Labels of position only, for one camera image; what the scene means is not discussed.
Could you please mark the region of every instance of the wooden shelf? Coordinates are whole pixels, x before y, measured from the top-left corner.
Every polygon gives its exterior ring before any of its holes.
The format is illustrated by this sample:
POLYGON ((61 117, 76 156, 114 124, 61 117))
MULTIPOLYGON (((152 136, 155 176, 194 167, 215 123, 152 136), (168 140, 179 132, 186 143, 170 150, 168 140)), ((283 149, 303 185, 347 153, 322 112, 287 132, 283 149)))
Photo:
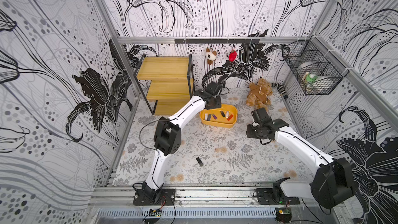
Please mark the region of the wooden shelf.
POLYGON ((170 116, 178 112, 183 106, 185 106, 187 101, 158 101, 156 106, 155 115, 158 116, 170 116))
POLYGON ((187 83, 188 62, 188 57, 146 57, 138 71, 137 79, 185 80, 187 83))
MULTIPOLYGON (((193 88, 193 79, 191 79, 191 90, 193 88)), ((188 102, 189 89, 188 82, 184 81, 168 82, 152 80, 147 93, 149 101, 186 101, 188 102)))

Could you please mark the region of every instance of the red strawberry plush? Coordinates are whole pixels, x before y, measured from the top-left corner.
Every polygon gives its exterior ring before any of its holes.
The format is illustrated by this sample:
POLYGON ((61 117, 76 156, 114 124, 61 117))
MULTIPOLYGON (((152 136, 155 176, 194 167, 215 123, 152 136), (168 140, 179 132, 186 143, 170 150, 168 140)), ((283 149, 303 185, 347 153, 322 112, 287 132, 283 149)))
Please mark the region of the red strawberry plush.
POLYGON ((238 56, 238 54, 237 54, 236 51, 234 50, 234 51, 232 51, 232 52, 229 54, 228 59, 229 59, 230 62, 233 62, 233 61, 236 59, 237 56, 238 56))

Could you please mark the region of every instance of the metal rail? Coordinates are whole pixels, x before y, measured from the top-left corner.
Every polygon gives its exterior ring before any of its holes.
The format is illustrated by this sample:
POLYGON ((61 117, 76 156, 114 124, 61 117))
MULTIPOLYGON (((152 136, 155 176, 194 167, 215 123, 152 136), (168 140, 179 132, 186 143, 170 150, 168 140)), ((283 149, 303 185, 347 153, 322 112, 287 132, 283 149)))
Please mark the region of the metal rail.
POLYGON ((278 43, 290 44, 296 41, 308 40, 308 37, 119 37, 122 44, 236 44, 236 43, 278 43))
POLYGON ((133 77, 134 77, 135 82, 136 82, 137 85, 138 85, 138 88, 140 89, 141 95, 144 97, 144 100, 145 100, 145 102, 147 103, 147 105, 148 105, 148 107, 149 107, 149 110, 150 110, 150 112, 151 112, 152 115, 153 115, 153 114, 155 114, 156 105, 158 104, 158 101, 155 102, 155 105, 154 105, 154 107, 153 107, 153 109, 152 109, 152 107, 150 106, 150 104, 149 104, 149 102, 148 102, 147 95, 144 93, 144 90, 143 90, 142 87, 140 86, 140 82, 139 82, 138 79, 137 79, 138 71, 140 70, 141 65, 142 65, 142 62, 144 61, 145 57, 147 57, 147 55, 146 55, 146 54, 142 54, 141 59, 140 59, 140 61, 138 62, 137 67, 135 68, 133 77))
MULTIPOLYGON (((133 67, 130 64, 130 60, 127 57, 126 51, 120 45, 121 42, 118 41, 119 35, 116 32, 116 28, 114 28, 114 26, 112 24, 112 20, 108 14, 107 7, 106 7, 104 0, 92 0, 92 1, 94 1, 94 4, 97 6, 98 11, 101 14, 103 21, 111 35, 111 39, 116 47, 117 53, 119 54, 119 56, 122 60, 123 66, 126 68, 127 74, 129 75, 130 79, 132 80, 133 73, 134 73, 133 67)), ((133 87, 134 95, 137 96, 136 93, 138 93, 138 85, 136 85, 135 82, 132 82, 132 87, 133 87)))
MULTIPOLYGON (((165 185, 164 189, 175 189, 176 207, 258 207, 257 188, 272 188, 272 182, 265 183, 219 183, 165 185)), ((89 208, 126 208, 132 206, 135 190, 132 187, 95 188, 89 208)), ((270 202, 270 207, 281 205, 270 202)))

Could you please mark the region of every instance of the stuffed toy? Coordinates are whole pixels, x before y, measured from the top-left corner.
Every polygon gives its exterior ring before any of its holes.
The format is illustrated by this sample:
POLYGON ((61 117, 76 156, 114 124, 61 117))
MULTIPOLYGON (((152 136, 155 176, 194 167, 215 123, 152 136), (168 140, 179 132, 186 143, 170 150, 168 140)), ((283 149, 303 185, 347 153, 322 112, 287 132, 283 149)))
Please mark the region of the stuffed toy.
POLYGON ((233 62, 236 59, 237 56, 238 56, 238 54, 236 53, 236 51, 232 50, 231 53, 228 56, 228 59, 229 59, 230 62, 233 62))
POLYGON ((213 61, 215 61, 217 58, 217 52, 210 51, 209 48, 206 48, 206 58, 207 58, 207 64, 209 65, 213 64, 213 61))
POLYGON ((250 93, 246 98, 246 105, 255 109, 264 107, 268 111, 267 105, 271 105, 271 99, 269 98, 272 95, 271 83, 260 78, 257 85, 250 82, 249 88, 250 93))

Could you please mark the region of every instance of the plush dog keychain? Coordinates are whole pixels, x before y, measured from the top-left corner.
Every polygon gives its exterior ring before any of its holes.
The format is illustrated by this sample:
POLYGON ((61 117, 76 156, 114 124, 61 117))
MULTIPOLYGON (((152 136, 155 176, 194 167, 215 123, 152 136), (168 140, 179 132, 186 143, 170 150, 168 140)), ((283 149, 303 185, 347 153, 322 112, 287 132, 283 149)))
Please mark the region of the plush dog keychain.
POLYGON ((210 51, 209 48, 206 48, 206 58, 207 58, 207 64, 209 65, 213 64, 213 61, 215 61, 217 58, 217 52, 210 51))

